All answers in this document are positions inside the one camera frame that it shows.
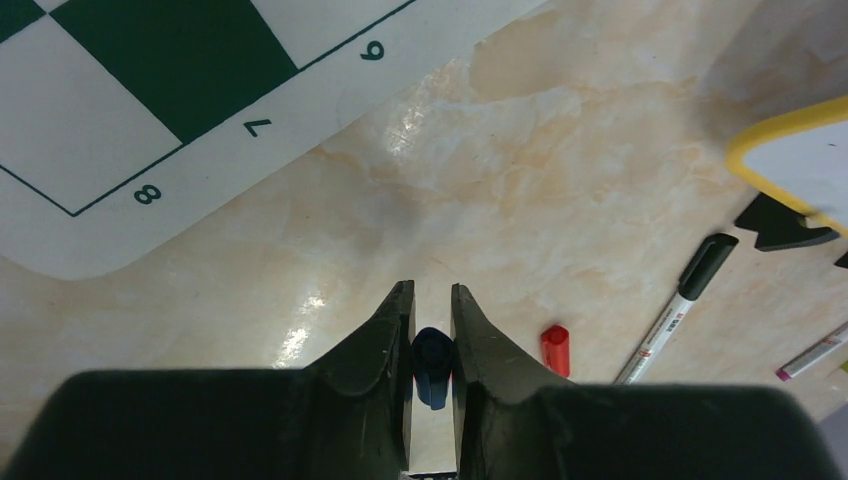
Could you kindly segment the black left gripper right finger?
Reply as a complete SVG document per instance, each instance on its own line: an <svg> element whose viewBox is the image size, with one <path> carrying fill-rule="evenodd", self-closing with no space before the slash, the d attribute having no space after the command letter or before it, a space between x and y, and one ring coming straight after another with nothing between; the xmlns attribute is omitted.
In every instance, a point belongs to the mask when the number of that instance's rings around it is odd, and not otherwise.
<svg viewBox="0 0 848 480"><path fill-rule="evenodd" d="M562 435L542 391L573 383L486 317L469 288L451 288L453 421L460 479L564 479Z"/></svg>

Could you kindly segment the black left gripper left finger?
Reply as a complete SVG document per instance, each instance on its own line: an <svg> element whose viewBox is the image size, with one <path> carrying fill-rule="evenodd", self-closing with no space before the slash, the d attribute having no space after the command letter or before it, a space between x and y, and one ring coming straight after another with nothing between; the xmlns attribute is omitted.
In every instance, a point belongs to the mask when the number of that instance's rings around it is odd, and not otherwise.
<svg viewBox="0 0 848 480"><path fill-rule="evenodd" d="M308 367L315 382L302 471L408 469L414 288L397 282L368 320Z"/></svg>

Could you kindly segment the blue marker cap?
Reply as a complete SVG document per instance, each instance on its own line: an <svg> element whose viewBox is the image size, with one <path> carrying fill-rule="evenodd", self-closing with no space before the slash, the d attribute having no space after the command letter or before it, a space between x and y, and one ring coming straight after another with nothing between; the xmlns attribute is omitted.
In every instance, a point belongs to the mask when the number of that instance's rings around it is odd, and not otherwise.
<svg viewBox="0 0 848 480"><path fill-rule="evenodd" d="M453 341L442 331L426 327L416 334L411 348L418 398L433 411L444 409L453 369Z"/></svg>

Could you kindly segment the yellow framed whiteboard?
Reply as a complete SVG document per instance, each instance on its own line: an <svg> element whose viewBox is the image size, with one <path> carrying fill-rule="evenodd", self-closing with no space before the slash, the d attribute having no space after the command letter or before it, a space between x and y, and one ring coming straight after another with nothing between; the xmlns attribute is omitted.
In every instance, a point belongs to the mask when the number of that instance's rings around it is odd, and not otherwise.
<svg viewBox="0 0 848 480"><path fill-rule="evenodd" d="M726 168L759 192L847 235L847 98L761 121L734 136Z"/></svg>

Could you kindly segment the red capped marker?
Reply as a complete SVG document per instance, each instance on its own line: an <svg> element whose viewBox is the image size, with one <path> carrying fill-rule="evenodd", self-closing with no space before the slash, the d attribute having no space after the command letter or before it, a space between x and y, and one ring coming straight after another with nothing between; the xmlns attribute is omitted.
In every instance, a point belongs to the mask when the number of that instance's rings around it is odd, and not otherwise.
<svg viewBox="0 0 848 480"><path fill-rule="evenodd" d="M544 365L568 378L571 374L569 331L558 324L548 327L540 335L540 348Z"/></svg>

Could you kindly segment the black capped marker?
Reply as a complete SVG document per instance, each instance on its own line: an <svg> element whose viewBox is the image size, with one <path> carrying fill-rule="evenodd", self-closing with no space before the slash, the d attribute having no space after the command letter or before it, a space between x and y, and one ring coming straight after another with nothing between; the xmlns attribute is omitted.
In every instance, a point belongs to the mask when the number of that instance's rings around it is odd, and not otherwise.
<svg viewBox="0 0 848 480"><path fill-rule="evenodd" d="M615 378L615 384L632 384L643 377L738 242L726 233L711 234L702 241L680 274L674 295Z"/></svg>

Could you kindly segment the green white chessboard mat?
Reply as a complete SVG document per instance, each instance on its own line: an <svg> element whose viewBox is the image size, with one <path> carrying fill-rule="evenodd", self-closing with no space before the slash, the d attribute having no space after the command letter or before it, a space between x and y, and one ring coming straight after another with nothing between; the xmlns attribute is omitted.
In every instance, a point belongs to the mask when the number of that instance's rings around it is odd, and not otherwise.
<svg viewBox="0 0 848 480"><path fill-rule="evenodd" d="M120 269L531 1L5 1L1 254Z"/></svg>

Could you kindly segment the purple capped marker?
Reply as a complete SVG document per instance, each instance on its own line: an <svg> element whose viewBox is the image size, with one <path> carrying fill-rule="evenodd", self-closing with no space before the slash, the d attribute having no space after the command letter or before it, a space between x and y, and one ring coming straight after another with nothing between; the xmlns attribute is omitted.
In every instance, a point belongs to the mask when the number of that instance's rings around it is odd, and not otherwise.
<svg viewBox="0 0 848 480"><path fill-rule="evenodd" d="M796 378L846 342L847 324L844 323L776 370L775 375L783 382Z"/></svg>

